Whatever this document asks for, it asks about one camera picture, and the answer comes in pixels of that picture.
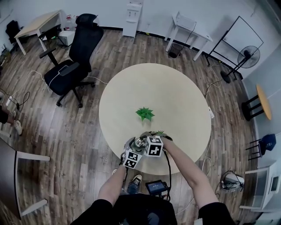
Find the black sneaker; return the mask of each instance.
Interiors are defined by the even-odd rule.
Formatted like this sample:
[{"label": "black sneaker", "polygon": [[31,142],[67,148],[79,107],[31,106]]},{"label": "black sneaker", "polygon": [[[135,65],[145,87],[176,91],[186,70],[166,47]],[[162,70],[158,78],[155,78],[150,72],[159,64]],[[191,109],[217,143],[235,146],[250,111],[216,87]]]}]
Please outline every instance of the black sneaker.
[{"label": "black sneaker", "polygon": [[138,186],[141,183],[141,180],[142,180],[142,176],[137,175],[133,178],[132,184],[136,184]]}]

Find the shoe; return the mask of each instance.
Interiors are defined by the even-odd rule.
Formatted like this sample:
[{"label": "shoe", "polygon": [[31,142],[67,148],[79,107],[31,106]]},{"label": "shoe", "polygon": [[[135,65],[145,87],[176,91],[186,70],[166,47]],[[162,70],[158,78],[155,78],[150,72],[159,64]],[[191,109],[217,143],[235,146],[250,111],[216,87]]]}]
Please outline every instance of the shoe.
[{"label": "shoe", "polygon": [[16,131],[18,132],[18,135],[22,134],[22,125],[18,120],[14,121],[14,127],[16,129]]},{"label": "shoe", "polygon": [[141,180],[142,180],[142,176],[137,175],[133,178],[132,184],[136,184],[138,186],[141,183]]},{"label": "shoe", "polygon": [[[112,175],[113,175],[116,171],[117,171],[117,169],[115,169],[115,170],[112,172]],[[111,176],[112,176],[112,175],[111,175]]]},{"label": "shoe", "polygon": [[9,116],[11,116],[13,119],[15,119],[17,116],[16,111],[10,112]]}]

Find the blue chair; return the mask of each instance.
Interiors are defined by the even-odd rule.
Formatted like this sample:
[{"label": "blue chair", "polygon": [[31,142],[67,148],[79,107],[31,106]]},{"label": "blue chair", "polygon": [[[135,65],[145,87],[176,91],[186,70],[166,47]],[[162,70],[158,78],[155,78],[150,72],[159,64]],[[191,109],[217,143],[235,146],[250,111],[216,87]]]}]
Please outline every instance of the blue chair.
[{"label": "blue chair", "polygon": [[259,151],[252,153],[252,155],[259,154],[259,156],[250,158],[248,160],[261,158],[265,154],[266,150],[271,151],[276,145],[276,137],[275,134],[267,134],[262,139],[250,142],[250,144],[255,142],[259,142],[259,143],[253,147],[247,148],[246,150],[258,147]]}]

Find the trash can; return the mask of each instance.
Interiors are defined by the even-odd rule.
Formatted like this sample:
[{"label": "trash can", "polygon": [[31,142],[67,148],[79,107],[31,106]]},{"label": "trash can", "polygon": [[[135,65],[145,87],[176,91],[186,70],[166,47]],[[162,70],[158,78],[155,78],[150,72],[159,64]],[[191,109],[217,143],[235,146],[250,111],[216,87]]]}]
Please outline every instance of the trash can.
[{"label": "trash can", "polygon": [[170,57],[176,58],[179,55],[181,49],[182,49],[181,45],[179,45],[179,44],[172,44],[168,54],[169,54]]}]

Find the black shirt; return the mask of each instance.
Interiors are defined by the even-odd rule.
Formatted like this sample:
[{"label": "black shirt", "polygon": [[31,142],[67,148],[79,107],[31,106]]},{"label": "black shirt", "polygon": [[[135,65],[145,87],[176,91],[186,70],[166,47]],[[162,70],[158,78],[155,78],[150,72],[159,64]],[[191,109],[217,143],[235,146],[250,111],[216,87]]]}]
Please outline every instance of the black shirt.
[{"label": "black shirt", "polygon": [[[106,200],[96,200],[72,225],[119,225],[119,222],[123,222],[124,219],[130,225],[145,225],[151,212],[159,217],[159,225],[177,224],[175,212],[170,202],[150,195],[134,194],[120,196],[114,207]],[[234,225],[228,209],[223,203],[211,203],[203,206],[199,210],[199,218],[203,219],[203,225]]]}]

